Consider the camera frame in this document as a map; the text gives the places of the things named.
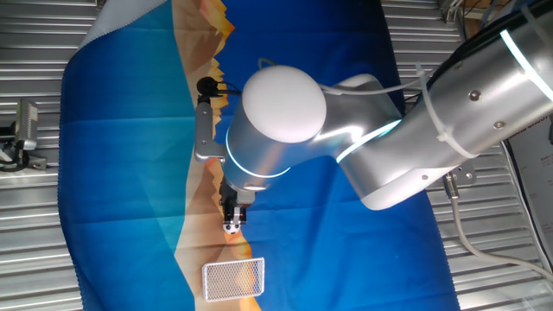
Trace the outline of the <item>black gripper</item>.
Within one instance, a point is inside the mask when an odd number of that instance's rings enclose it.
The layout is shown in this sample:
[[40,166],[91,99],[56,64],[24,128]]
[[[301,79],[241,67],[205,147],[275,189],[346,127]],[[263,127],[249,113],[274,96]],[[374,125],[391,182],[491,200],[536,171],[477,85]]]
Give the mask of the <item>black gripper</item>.
[[224,225],[245,225],[246,224],[246,208],[250,206],[254,200],[256,193],[243,189],[235,189],[233,184],[225,177],[219,187],[220,205],[224,209]]

